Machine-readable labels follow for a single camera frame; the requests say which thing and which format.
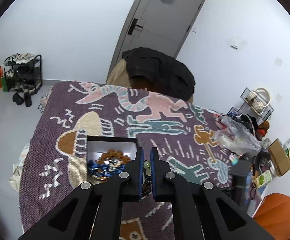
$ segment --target patterned blanket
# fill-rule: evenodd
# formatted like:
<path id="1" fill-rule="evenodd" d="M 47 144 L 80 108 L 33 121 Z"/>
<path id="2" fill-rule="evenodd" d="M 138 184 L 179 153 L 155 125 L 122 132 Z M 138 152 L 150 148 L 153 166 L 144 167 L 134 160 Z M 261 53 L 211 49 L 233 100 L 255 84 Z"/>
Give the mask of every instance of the patterned blanket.
<path id="1" fill-rule="evenodd" d="M 228 153 L 212 139 L 218 130 L 216 116 L 145 90 L 95 83 L 56 84 L 34 132 L 21 177 L 24 230 L 86 181 L 86 143 L 81 143 L 86 135 L 136 137 L 145 159 L 157 147 L 160 158 L 188 181 L 229 186 Z M 173 238 L 171 203 L 155 203 L 152 194 L 140 203 L 124 203 L 121 239 Z"/>

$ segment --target cardboard box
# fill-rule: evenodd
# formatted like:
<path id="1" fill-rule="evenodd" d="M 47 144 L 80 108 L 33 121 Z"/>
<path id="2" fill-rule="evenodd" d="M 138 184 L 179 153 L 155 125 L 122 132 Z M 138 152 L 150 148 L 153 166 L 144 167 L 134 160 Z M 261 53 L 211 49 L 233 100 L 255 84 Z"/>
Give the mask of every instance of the cardboard box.
<path id="1" fill-rule="evenodd" d="M 86 169 L 89 160 L 95 162 L 103 153 L 107 153 L 110 149 L 122 151 L 124 155 L 128 155 L 131 160 L 135 160 L 137 148 L 138 141 L 136 138 L 87 136 Z M 100 181 L 92 178 L 91 175 L 87 176 L 87 180 L 92 184 L 100 183 Z"/>
<path id="2" fill-rule="evenodd" d="M 278 176 L 283 176 L 290 169 L 290 159 L 286 156 L 282 144 L 276 139 L 270 146 L 272 161 Z"/>

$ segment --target white wall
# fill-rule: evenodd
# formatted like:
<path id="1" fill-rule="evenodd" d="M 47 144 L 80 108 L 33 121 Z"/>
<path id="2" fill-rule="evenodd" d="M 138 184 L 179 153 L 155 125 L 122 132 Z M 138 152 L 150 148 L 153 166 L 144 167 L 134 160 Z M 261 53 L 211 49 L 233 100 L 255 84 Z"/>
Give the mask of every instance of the white wall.
<path id="1" fill-rule="evenodd" d="M 227 113 L 242 104 L 248 87 L 266 87 L 274 113 L 268 137 L 290 137 L 290 16 L 276 0 L 206 0 L 178 60 L 195 79 L 194 103 Z M 243 45 L 230 48 L 229 40 Z M 274 61 L 279 57 L 282 66 Z M 282 101 L 275 100 L 277 94 Z M 270 184 L 270 193 L 290 196 L 290 171 Z"/>
<path id="2" fill-rule="evenodd" d="M 0 18 L 0 64 L 43 55 L 43 78 L 104 83 L 134 0 L 16 0 Z"/>

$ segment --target black cloth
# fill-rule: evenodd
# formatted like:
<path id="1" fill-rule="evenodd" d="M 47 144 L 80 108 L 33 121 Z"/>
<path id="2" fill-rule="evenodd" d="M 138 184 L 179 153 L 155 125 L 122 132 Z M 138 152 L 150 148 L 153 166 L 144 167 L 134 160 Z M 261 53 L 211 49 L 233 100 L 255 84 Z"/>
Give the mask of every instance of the black cloth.
<path id="1" fill-rule="evenodd" d="M 123 52 L 129 78 L 143 76 L 161 87 L 162 94 L 187 101 L 194 94 L 195 80 L 189 69 L 173 57 L 148 48 Z"/>

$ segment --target wire basket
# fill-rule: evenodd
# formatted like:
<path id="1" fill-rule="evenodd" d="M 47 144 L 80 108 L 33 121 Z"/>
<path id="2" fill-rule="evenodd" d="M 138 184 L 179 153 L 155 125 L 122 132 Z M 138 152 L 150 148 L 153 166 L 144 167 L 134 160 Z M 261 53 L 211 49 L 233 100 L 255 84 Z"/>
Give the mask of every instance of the wire basket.
<path id="1" fill-rule="evenodd" d="M 245 88 L 241 98 L 252 108 L 252 110 L 264 121 L 269 118 L 274 109 L 256 91 Z"/>

